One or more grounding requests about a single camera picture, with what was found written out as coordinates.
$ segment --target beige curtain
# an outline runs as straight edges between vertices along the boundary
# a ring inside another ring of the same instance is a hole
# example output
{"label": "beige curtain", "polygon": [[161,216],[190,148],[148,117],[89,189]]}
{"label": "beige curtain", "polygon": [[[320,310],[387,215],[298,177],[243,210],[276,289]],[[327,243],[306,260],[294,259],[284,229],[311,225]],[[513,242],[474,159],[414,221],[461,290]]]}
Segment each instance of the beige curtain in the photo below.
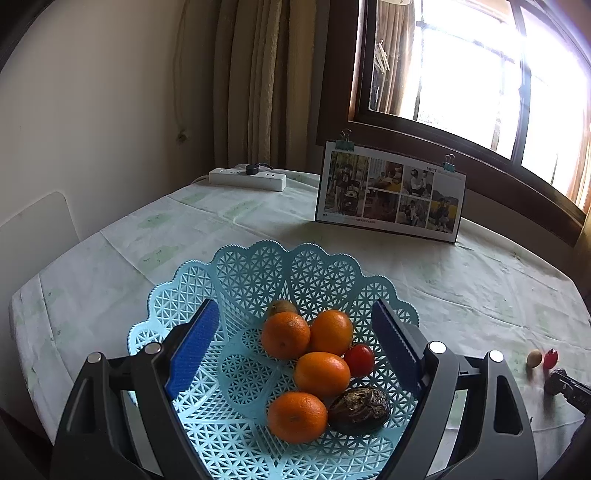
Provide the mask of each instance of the beige curtain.
{"label": "beige curtain", "polygon": [[567,273],[577,285],[581,295],[591,300],[591,96],[587,100],[587,109],[583,114],[583,141],[579,161],[567,197],[587,213],[581,235],[574,246]]}
{"label": "beige curtain", "polygon": [[376,16],[376,59],[385,53],[385,72],[378,76],[378,112],[398,115],[413,53],[414,5],[378,1]]}
{"label": "beige curtain", "polygon": [[304,170],[316,0],[222,0],[213,68],[216,167]]}

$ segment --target black plug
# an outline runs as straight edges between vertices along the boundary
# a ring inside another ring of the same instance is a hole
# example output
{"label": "black plug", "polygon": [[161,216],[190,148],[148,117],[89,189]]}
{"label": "black plug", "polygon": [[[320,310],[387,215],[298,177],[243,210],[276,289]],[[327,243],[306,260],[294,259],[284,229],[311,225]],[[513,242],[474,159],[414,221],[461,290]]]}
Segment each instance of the black plug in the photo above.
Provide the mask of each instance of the black plug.
{"label": "black plug", "polygon": [[246,166],[246,175],[256,175],[258,173],[258,163]]}

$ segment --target tangerine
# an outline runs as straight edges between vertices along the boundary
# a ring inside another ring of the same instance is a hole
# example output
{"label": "tangerine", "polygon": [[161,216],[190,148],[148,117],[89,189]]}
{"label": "tangerine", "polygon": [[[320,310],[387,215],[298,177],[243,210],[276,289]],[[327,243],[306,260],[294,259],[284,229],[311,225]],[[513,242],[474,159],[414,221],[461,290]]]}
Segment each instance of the tangerine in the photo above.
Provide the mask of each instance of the tangerine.
{"label": "tangerine", "polygon": [[307,443],[326,430],[328,412],[324,404],[309,393],[288,392],[269,406],[269,430],[288,443]]}
{"label": "tangerine", "polygon": [[270,317],[262,328],[261,345],[279,360],[294,360],[305,353],[310,341],[310,327],[297,313],[280,312]]}
{"label": "tangerine", "polygon": [[332,353],[310,352],[295,365],[294,382],[297,387],[320,398],[340,395],[350,381],[349,366]]}
{"label": "tangerine", "polygon": [[310,327],[310,351],[343,355],[353,341],[353,324],[346,313],[325,310]]}

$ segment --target white tablecloth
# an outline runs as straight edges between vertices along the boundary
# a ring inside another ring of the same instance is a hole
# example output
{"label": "white tablecloth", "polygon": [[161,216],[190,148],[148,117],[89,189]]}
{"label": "white tablecloth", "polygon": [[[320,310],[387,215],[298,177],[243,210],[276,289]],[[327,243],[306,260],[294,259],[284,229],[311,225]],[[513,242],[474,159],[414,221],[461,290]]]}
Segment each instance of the white tablecloth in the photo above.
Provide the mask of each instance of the white tablecloth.
{"label": "white tablecloth", "polygon": [[[560,395],[544,399],[531,378],[532,348],[556,348],[560,366],[590,383],[591,326],[574,284],[526,249],[463,219],[455,245],[313,222],[319,178],[288,174],[281,192],[185,187],[109,225],[66,252],[16,292],[11,322],[28,390],[49,437],[88,353],[127,354],[129,328],[147,316],[155,284],[192,258],[210,261],[226,244],[272,238],[286,248],[314,242],[353,255],[366,274],[392,280],[414,305],[427,339],[456,353],[499,349],[532,417],[540,474],[560,456],[582,415]],[[461,399],[452,408],[432,470],[449,456]]]}

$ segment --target small red object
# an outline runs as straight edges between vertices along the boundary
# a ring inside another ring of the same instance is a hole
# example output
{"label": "small red object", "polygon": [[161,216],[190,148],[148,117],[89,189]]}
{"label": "small red object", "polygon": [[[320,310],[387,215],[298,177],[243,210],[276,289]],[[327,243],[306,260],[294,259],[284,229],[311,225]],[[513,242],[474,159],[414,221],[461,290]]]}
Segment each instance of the small red object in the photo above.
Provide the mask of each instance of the small red object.
{"label": "small red object", "polygon": [[351,377],[362,378],[374,370],[375,357],[367,345],[359,343],[345,352],[345,362],[351,370]]}
{"label": "small red object", "polygon": [[554,368],[557,363],[558,363],[558,352],[556,350],[554,350],[553,348],[551,348],[544,355],[544,368],[546,370],[550,370],[551,368]]}

